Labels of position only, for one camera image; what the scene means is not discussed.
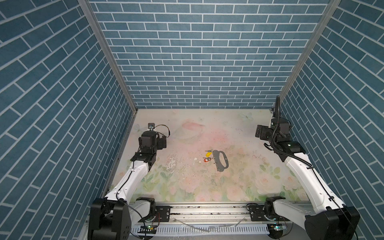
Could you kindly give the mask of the key with yellow tag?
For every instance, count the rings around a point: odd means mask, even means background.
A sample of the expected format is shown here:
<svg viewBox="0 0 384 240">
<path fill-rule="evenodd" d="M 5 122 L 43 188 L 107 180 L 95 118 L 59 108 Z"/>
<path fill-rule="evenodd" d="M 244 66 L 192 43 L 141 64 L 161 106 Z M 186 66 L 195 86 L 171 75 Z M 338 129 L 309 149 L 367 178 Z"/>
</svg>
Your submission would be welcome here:
<svg viewBox="0 0 384 240">
<path fill-rule="evenodd" d="M 208 157 L 210 157 L 211 154 L 213 153 L 213 150 L 207 150 L 206 152 L 207 152 L 207 153 L 206 153 L 206 157 L 208 158 Z"/>
</svg>

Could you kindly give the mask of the key with red tag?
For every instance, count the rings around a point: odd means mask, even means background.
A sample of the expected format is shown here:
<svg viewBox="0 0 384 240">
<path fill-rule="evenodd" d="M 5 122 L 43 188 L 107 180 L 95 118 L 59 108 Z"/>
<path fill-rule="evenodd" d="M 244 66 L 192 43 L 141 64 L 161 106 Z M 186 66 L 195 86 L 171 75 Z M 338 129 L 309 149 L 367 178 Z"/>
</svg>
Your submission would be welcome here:
<svg viewBox="0 0 384 240">
<path fill-rule="evenodd" d="M 210 157 L 204 157 L 204 162 L 207 163 L 207 162 L 210 162 L 212 160 L 212 158 Z"/>
</svg>

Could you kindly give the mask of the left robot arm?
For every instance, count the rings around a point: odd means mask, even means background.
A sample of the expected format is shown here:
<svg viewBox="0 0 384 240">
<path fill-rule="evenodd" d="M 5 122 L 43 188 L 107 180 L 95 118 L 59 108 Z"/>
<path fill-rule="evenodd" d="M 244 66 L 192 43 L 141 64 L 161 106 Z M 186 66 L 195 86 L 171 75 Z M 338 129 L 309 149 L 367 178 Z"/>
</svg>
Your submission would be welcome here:
<svg viewBox="0 0 384 240">
<path fill-rule="evenodd" d="M 131 165 L 119 183 L 103 198 L 91 204 L 88 239 L 126 240 L 132 226 L 156 214 L 153 198 L 138 198 L 129 202 L 143 178 L 156 162 L 157 152 L 167 147 L 167 136 L 157 132 L 153 123 L 139 137 L 139 148 L 131 158 Z"/>
</svg>

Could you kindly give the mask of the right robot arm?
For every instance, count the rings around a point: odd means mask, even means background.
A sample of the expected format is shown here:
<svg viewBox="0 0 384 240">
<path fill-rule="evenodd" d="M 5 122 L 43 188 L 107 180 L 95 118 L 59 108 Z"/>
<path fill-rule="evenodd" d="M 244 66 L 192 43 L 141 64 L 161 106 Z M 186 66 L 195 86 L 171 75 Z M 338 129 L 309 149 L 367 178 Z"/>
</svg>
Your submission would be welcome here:
<svg viewBox="0 0 384 240">
<path fill-rule="evenodd" d="M 304 229 L 312 240 L 356 237 L 361 217 L 358 210 L 348 207 L 325 183 L 304 148 L 292 141 L 290 127 L 288 120 L 273 118 L 269 127 L 258 125 L 255 136 L 266 141 L 265 147 L 277 154 L 294 173 L 313 208 L 306 210 L 284 197 L 268 197 L 264 205 L 265 218 L 270 221 L 288 219 Z"/>
</svg>

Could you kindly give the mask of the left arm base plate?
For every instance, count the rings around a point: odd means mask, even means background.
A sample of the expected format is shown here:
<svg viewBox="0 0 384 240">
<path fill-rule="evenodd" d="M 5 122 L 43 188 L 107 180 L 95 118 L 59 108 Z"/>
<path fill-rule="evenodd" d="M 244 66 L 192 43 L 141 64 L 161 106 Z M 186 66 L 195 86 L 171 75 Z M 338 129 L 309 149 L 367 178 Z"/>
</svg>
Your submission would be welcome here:
<svg viewBox="0 0 384 240">
<path fill-rule="evenodd" d="M 162 223 L 169 222 L 171 216 L 171 207 L 170 206 L 156 206 L 154 213 L 149 213 L 148 216 L 139 220 L 139 223 L 145 222 L 148 223 Z"/>
</svg>

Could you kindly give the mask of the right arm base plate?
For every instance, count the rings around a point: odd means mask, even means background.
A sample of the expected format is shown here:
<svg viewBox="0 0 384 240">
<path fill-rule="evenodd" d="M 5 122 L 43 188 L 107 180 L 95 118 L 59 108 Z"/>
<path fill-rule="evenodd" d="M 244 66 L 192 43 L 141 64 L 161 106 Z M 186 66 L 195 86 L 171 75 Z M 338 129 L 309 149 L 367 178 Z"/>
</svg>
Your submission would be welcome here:
<svg viewBox="0 0 384 240">
<path fill-rule="evenodd" d="M 264 206 L 256 203 L 250 203 L 246 205 L 246 210 L 250 214 L 252 222 L 289 222 L 290 220 L 282 216 L 266 216 Z"/>
</svg>

